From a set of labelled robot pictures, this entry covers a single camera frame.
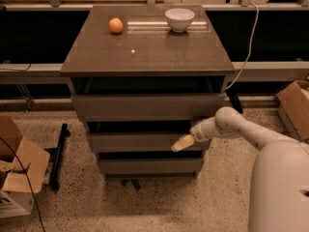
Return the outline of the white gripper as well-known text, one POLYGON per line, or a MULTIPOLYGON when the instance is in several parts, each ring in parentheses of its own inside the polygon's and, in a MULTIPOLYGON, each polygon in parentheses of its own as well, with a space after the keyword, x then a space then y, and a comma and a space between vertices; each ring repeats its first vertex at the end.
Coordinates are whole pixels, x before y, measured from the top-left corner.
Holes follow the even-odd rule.
POLYGON ((198 142, 208 141, 213 138, 213 119, 205 119, 195 123, 191 129, 190 134, 183 135, 171 147, 173 152, 181 151, 194 144, 194 140, 198 142))

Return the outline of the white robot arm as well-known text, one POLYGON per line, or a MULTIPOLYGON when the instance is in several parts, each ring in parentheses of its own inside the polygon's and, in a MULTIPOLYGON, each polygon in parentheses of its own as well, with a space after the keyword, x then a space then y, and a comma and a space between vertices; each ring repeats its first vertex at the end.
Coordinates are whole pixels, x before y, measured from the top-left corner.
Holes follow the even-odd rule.
POLYGON ((174 152, 239 135, 254 146, 248 232, 309 232, 309 145, 248 121, 232 107, 197 122, 174 152))

